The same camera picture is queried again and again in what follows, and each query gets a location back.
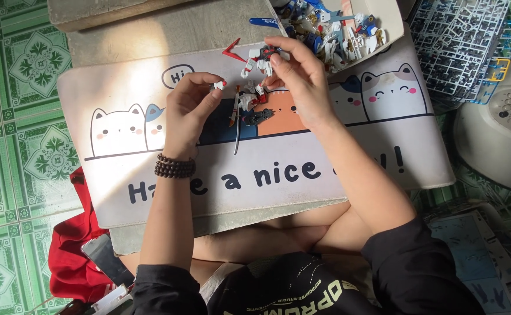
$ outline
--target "person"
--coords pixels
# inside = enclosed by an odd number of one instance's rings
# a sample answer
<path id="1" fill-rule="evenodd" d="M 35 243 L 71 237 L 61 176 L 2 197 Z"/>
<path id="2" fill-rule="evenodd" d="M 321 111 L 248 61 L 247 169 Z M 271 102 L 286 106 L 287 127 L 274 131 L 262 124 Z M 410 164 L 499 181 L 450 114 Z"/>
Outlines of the person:
<path id="1" fill-rule="evenodd" d="M 159 177 L 132 313 L 484 314 L 457 278 L 448 246 L 431 237 L 405 192 L 336 118 L 322 62 L 297 40 L 265 42 L 292 57 L 271 56 L 275 75 L 264 84 L 292 92 L 302 123 L 321 143 L 350 201 L 194 240 L 189 180 Z M 208 86 L 221 80 L 189 73 L 168 95 L 164 157 L 185 162 L 194 155 L 222 97 Z M 335 252 L 362 254 L 379 306 L 320 259 Z"/>

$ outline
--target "beaded bracelet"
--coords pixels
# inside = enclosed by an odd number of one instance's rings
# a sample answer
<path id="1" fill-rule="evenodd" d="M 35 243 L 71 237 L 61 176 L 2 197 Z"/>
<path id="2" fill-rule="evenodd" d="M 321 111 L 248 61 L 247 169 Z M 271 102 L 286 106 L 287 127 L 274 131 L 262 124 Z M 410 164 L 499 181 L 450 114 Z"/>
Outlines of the beaded bracelet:
<path id="1" fill-rule="evenodd" d="M 189 178 L 195 174 L 196 165 L 193 159 L 189 161 L 174 161 L 162 154 L 158 154 L 158 161 L 154 167 L 156 176 L 166 178 Z"/>

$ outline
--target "red bag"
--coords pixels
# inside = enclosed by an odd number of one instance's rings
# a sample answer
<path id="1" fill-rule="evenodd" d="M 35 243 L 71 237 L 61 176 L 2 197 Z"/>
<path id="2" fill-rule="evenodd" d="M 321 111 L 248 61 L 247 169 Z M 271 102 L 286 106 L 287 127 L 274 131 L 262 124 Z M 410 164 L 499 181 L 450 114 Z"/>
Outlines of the red bag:
<path id="1" fill-rule="evenodd" d="M 84 213 L 53 228 L 48 256 L 51 270 L 49 290 L 54 297 L 95 303 L 115 289 L 115 284 L 84 255 L 81 247 L 108 231 L 98 227 L 82 168 L 71 174 L 71 183 L 75 186 Z"/>

